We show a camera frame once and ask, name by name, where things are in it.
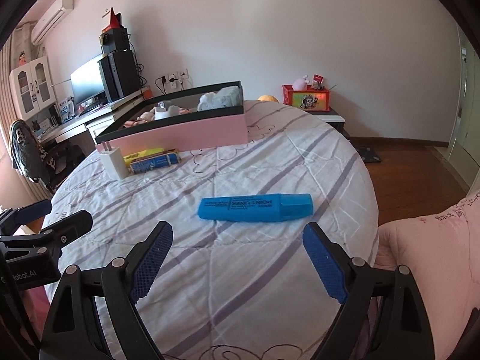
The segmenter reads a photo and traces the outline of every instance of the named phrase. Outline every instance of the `black chair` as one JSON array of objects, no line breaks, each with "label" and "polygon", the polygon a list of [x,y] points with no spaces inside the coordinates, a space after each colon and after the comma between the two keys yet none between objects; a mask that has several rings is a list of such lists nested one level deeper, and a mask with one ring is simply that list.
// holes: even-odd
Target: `black chair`
[{"label": "black chair", "polygon": [[[48,166],[49,161],[55,161],[55,169]],[[45,188],[55,193],[58,187],[65,181],[70,173],[85,159],[80,146],[72,145],[68,141],[64,141],[54,146],[46,154],[43,164],[47,169],[47,173],[41,178]]]},{"label": "black chair", "polygon": [[42,182],[52,193],[85,159],[82,149],[68,141],[45,151],[23,120],[10,126],[10,151],[13,168],[34,183]]}]

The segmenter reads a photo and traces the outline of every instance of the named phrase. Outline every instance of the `computer tower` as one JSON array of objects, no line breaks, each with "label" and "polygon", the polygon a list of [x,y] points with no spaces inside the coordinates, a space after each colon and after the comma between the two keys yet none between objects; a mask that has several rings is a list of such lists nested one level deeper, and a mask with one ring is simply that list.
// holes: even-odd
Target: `computer tower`
[{"label": "computer tower", "polygon": [[119,98],[140,90],[140,78],[131,50],[111,52],[108,59]]},{"label": "computer tower", "polygon": [[100,66],[100,75],[102,76],[103,87],[105,88],[106,98],[109,103],[117,101],[120,96],[117,86],[113,78],[112,69],[110,68],[110,60],[108,56],[104,56],[98,61]]}]

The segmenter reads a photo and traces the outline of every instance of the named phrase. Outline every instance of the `white comforter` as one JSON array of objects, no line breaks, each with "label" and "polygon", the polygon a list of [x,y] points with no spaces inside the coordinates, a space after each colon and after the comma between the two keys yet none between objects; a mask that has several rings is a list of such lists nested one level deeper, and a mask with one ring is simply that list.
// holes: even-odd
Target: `white comforter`
[{"label": "white comforter", "polygon": [[[171,223],[173,246],[137,304],[166,358],[307,359],[339,306],[303,249],[303,227],[316,221],[350,256],[372,263],[376,255],[374,189],[350,143],[292,107],[247,101],[245,109],[249,144],[185,152],[177,166],[119,182],[91,154],[55,194],[45,220],[78,210],[94,219],[92,231],[63,250],[62,272],[70,264],[105,266],[145,240],[158,221]],[[266,193],[310,193],[313,218],[231,223],[196,215],[205,197]],[[46,288],[50,299],[55,288]],[[97,304],[120,359],[105,303]]]}]

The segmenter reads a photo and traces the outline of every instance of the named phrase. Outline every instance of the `computer monitor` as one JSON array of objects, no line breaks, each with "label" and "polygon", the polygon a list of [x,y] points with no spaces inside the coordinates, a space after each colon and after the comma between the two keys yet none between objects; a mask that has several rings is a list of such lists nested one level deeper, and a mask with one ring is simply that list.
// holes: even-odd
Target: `computer monitor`
[{"label": "computer monitor", "polygon": [[100,59],[102,59],[101,54],[80,66],[70,75],[75,105],[84,103],[105,91],[98,65]]}]

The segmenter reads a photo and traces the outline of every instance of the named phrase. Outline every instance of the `orange ball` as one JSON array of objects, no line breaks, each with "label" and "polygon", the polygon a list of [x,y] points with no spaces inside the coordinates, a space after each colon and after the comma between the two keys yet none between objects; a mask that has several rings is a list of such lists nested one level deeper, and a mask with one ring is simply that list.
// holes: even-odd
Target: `orange ball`
[{"label": "orange ball", "polygon": [[258,101],[273,101],[273,102],[275,102],[275,103],[278,102],[278,100],[277,100],[275,97],[270,96],[270,95],[267,95],[267,94],[264,95],[264,96],[260,96],[260,97],[258,98]]}]

